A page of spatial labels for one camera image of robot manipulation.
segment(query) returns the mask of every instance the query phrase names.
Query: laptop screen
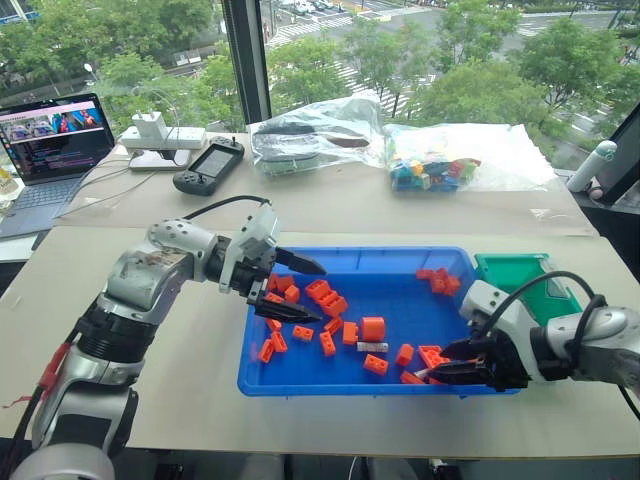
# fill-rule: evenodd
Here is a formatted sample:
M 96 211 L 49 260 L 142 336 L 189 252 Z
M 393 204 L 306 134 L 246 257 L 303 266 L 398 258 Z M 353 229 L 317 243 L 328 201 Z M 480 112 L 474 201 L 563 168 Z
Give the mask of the laptop screen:
M 26 184 L 84 173 L 114 145 L 95 94 L 0 109 L 0 140 Z

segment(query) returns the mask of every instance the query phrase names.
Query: orange block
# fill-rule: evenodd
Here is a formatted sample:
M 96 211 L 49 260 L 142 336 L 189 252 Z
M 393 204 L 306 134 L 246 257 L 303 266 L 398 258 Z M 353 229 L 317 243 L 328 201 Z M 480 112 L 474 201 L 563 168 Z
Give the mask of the orange block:
M 322 350 L 324 350 L 324 356 L 330 357 L 336 354 L 336 346 L 333 343 L 330 332 L 322 332 L 320 335 L 320 343 L 322 344 Z
M 267 326 L 272 332 L 279 332 L 282 329 L 282 322 L 274 320 L 273 318 L 265 318 L 264 321 L 267 322 Z
M 455 295 L 460 290 L 460 280 L 454 275 L 449 275 L 444 281 L 444 293 L 445 295 Z
M 283 353 L 287 351 L 287 342 L 280 332 L 271 332 L 271 342 L 276 352 Z
M 344 322 L 340 317 L 333 317 L 331 321 L 324 326 L 324 329 L 333 335 L 342 328 L 343 324 Z
M 433 277 L 431 280 L 431 291 L 433 293 L 444 293 L 445 281 L 440 277 Z
M 325 293 L 318 300 L 316 300 L 316 303 L 321 307 L 324 307 L 334 300 L 337 300 L 338 296 L 338 292 L 336 292 L 335 290 L 329 290 L 329 292 Z
M 275 293 L 273 293 L 273 292 L 269 292 L 269 293 L 267 293 L 267 294 L 265 295 L 265 297 L 264 297 L 264 298 L 265 298 L 266 300 L 270 300 L 270 301 L 275 302 L 275 303 L 282 303 L 282 302 L 284 302 L 284 298 L 282 298 L 280 295 L 276 295 L 276 294 L 275 294 Z
M 398 350 L 398 355 L 396 356 L 396 363 L 398 365 L 402 365 L 406 367 L 409 365 L 409 362 L 413 358 L 413 347 L 408 343 L 403 344 Z
M 307 292 L 309 298 L 314 301 L 318 301 L 323 295 L 329 293 L 331 288 L 326 280 L 314 280 L 309 285 L 304 287 L 304 291 Z
M 364 359 L 364 368 L 378 375 L 385 375 L 389 368 L 389 362 L 369 354 L 367 358 Z
M 287 288 L 289 288 L 291 285 L 295 285 L 296 282 L 293 279 L 293 276 L 291 275 L 287 275 L 286 277 L 278 277 L 276 278 L 276 286 L 278 288 L 278 291 L 284 293 Z
M 442 348 L 438 345 L 420 345 L 418 347 L 418 353 L 422 358 L 422 361 L 429 368 L 435 368 L 441 363 L 448 363 L 449 359 L 440 356 Z
M 402 383 L 411 383 L 414 385 L 425 385 L 424 381 L 420 380 L 418 377 L 416 377 L 412 373 L 407 372 L 406 370 L 402 372 L 402 375 L 400 375 L 400 381 Z
M 433 277 L 433 274 L 433 270 L 431 270 L 430 268 L 421 268 L 420 270 L 416 271 L 416 278 L 418 280 L 429 280 Z
M 358 325 L 356 322 L 344 322 L 342 326 L 342 343 L 345 345 L 358 343 Z
M 300 300 L 300 289 L 295 285 L 291 285 L 284 291 L 284 299 L 287 302 L 298 303 L 298 300 Z
M 364 342 L 381 342 L 384 340 L 384 318 L 362 317 L 360 333 Z
M 307 327 L 301 327 L 300 325 L 296 325 L 293 327 L 293 336 L 303 342 L 310 342 L 313 338 L 313 330 Z
M 322 311 L 325 315 L 329 315 L 330 317 L 337 317 L 341 313 L 344 313 L 347 308 L 349 308 L 349 304 L 344 297 L 340 296 L 333 300 L 329 300 L 327 303 L 322 305 Z
M 273 355 L 274 346 L 273 342 L 270 338 L 267 338 L 262 344 L 262 348 L 260 349 L 260 353 L 258 354 L 258 358 L 260 361 L 264 363 L 269 363 L 271 360 L 271 355 Z
M 278 288 L 276 285 L 276 281 L 278 280 L 278 275 L 276 273 L 272 273 L 269 275 L 269 280 L 267 280 L 267 291 L 271 292 Z

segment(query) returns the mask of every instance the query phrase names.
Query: clear plastic bag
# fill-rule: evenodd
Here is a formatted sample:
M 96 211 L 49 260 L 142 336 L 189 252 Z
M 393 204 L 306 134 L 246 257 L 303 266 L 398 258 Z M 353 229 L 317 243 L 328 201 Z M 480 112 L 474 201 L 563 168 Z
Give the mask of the clear plastic bag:
M 387 125 L 384 130 L 396 191 L 550 190 L 557 184 L 523 125 Z
M 384 167 L 380 100 L 355 94 L 248 126 L 254 165 L 269 176 L 361 162 Z

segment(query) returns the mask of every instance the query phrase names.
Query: white table surface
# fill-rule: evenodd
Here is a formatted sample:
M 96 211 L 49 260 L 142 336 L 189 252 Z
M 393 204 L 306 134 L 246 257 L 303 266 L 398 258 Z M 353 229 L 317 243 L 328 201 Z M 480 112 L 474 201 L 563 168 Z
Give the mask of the white table surface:
M 71 213 L 58 225 L 146 228 L 158 218 L 181 217 L 232 195 L 253 194 L 271 199 L 283 228 L 295 232 L 598 234 L 560 180 L 553 191 L 457 192 L 425 197 L 394 194 L 386 170 L 360 164 L 267 179 L 253 168 L 247 135 L 237 134 L 237 139 L 245 145 L 245 159 L 211 197 L 182 193 L 173 186 L 173 173 L 158 172 L 139 188 Z M 96 169 L 87 181 L 125 168 L 123 158 L 110 155 L 103 162 L 118 161 Z M 129 171 L 96 182 L 83 188 L 70 208 L 125 191 L 147 175 Z M 215 220 L 205 215 L 201 223 L 210 229 L 235 230 L 246 208 L 229 205 Z
M 143 235 L 143 229 L 58 227 L 44 240 L 0 299 L 0 404 L 30 393 L 113 262 Z M 610 304 L 640 309 L 640 286 L 598 237 L 285 233 L 281 244 L 547 252 Z M 147 353 L 130 446 L 455 458 L 640 454 L 640 427 L 613 385 L 566 380 L 464 400 L 245 397 L 236 376 L 246 310 L 241 298 L 213 284 L 185 285 Z M 0 410 L 1 436 L 12 435 L 22 408 Z

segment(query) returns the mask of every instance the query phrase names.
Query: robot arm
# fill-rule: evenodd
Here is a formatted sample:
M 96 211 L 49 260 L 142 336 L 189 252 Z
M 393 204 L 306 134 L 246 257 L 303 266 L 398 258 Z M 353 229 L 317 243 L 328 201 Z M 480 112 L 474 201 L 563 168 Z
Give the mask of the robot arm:
M 456 360 L 442 364 L 430 377 L 450 384 L 484 383 L 498 391 L 524 388 L 529 381 L 574 380 L 614 383 L 640 397 L 640 315 L 622 307 L 602 306 L 589 314 L 578 361 L 572 361 L 574 336 L 582 313 L 551 319 L 541 327 L 524 304 L 514 301 L 486 336 L 483 329 L 508 297 L 477 280 L 467 292 L 460 313 L 472 330 L 470 338 L 447 346 L 442 355 Z
M 184 219 L 149 228 L 144 242 L 118 259 L 104 291 L 78 320 L 79 338 L 68 345 L 33 423 L 36 452 L 12 478 L 27 478 L 24 472 L 33 471 L 44 476 L 57 465 L 52 452 L 68 456 L 89 445 L 112 456 L 124 447 L 138 403 L 131 386 L 185 281 L 218 282 L 221 292 L 236 290 L 256 313 L 283 322 L 320 320 L 299 305 L 265 299 L 276 262 L 304 273 L 326 273 L 313 260 L 276 247 L 278 235 L 278 220 L 266 203 L 233 239 Z M 67 473 L 73 473 L 73 462 L 68 465 Z

